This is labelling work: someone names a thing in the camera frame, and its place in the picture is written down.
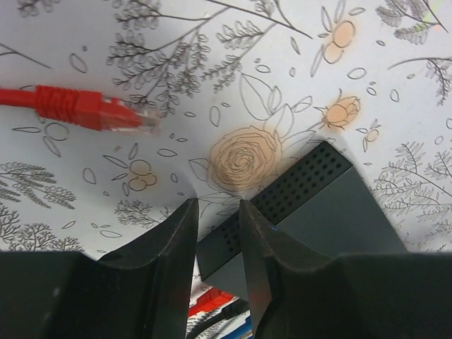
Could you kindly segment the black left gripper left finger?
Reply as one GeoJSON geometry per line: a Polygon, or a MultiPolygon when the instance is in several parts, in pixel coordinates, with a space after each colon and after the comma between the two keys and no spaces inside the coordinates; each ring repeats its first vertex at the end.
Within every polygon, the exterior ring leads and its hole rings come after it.
{"type": "Polygon", "coordinates": [[[198,201],[93,260],[77,251],[1,255],[2,338],[183,338],[198,201]]]}

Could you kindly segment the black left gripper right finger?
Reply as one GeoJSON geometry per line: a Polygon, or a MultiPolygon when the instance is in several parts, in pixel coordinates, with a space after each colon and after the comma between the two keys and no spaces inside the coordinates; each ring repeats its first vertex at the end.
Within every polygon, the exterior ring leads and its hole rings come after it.
{"type": "Polygon", "coordinates": [[[449,253],[321,254],[239,207],[255,338],[450,338],[449,253]]]}

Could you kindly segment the black network switch box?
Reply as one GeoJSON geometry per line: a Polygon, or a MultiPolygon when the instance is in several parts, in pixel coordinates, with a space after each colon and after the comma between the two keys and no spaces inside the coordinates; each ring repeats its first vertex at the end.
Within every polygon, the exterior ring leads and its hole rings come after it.
{"type": "MultiPolygon", "coordinates": [[[[406,248],[354,165],[322,142],[251,199],[278,229],[329,256],[406,248]]],[[[239,210],[196,247],[201,280],[246,299],[239,210]]]]}

